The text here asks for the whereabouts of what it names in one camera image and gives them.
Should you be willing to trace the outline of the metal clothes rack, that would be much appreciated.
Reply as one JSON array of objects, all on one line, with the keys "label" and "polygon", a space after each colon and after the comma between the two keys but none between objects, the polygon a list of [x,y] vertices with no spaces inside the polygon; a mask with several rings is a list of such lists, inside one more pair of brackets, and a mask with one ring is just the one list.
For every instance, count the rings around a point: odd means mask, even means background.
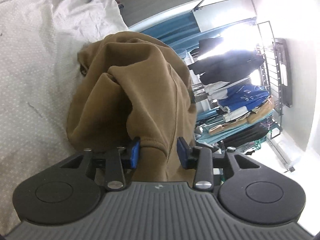
[{"label": "metal clothes rack", "polygon": [[283,131],[283,90],[281,87],[280,64],[271,23],[269,21],[258,23],[257,28],[259,31],[258,48],[264,58],[264,64],[260,67],[261,83],[268,90],[274,101],[271,117],[272,129],[268,135],[268,139],[272,140]]}]

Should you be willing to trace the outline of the blue and white hanging jacket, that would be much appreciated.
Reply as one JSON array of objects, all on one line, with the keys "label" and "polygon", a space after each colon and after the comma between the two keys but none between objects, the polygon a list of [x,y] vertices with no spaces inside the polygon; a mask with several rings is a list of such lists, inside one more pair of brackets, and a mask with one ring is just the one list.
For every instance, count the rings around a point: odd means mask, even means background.
[{"label": "blue and white hanging jacket", "polygon": [[251,111],[263,104],[269,96],[270,94],[264,86],[234,85],[227,88],[226,98],[218,100],[217,104],[228,113],[241,107],[246,107],[247,111]]}]

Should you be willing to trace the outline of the blue curtain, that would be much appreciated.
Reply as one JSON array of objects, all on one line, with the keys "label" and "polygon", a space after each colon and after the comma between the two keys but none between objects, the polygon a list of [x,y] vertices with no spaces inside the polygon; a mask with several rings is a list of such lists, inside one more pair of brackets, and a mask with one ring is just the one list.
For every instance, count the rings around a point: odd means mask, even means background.
[{"label": "blue curtain", "polygon": [[162,41],[178,53],[182,50],[190,52],[198,48],[200,40],[216,37],[224,29],[226,27],[200,32],[194,14],[188,12],[154,25],[142,31],[142,33]]}]

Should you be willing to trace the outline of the black hanging jacket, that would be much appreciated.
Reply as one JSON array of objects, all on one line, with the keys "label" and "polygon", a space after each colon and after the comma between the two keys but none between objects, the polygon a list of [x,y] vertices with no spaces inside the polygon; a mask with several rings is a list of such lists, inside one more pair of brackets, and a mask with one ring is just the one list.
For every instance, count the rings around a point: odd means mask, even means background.
[{"label": "black hanging jacket", "polygon": [[197,61],[190,64],[188,68],[194,74],[200,76],[204,85],[216,82],[236,82],[248,77],[253,71],[260,68],[265,62],[262,55],[255,50],[229,50],[216,55],[201,59],[205,53],[217,52],[223,43],[223,38],[207,38],[199,41]]}]

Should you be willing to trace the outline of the white quilt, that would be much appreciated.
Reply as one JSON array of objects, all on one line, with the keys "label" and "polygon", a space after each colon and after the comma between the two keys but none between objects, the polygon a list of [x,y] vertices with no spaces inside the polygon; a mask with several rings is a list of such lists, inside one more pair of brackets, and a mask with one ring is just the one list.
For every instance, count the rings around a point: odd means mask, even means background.
[{"label": "white quilt", "polygon": [[67,150],[78,52],[126,29],[116,0],[1,0],[1,158]]}]

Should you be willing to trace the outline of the dark hanging clothes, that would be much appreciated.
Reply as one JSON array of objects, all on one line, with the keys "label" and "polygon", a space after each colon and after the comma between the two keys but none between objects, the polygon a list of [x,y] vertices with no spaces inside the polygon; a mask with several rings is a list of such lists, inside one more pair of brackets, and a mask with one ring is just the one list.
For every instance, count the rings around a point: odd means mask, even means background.
[{"label": "dark hanging clothes", "polygon": [[253,126],[250,126],[247,129],[244,129],[234,135],[226,137],[223,139],[223,144],[225,148],[227,147],[239,147],[248,142],[256,141],[267,135],[269,130],[264,127],[262,124],[257,123]]}]

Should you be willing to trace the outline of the brown hooded sweatshirt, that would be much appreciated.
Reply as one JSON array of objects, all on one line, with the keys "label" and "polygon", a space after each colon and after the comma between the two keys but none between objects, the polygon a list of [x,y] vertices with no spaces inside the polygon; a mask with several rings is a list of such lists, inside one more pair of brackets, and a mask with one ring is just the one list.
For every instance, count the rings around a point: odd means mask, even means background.
[{"label": "brown hooded sweatshirt", "polygon": [[188,67],[160,40],[132,31],[108,35],[78,53],[82,83],[67,119],[77,150],[106,151],[140,139],[134,181],[186,181],[177,139],[194,143],[196,105]]}]

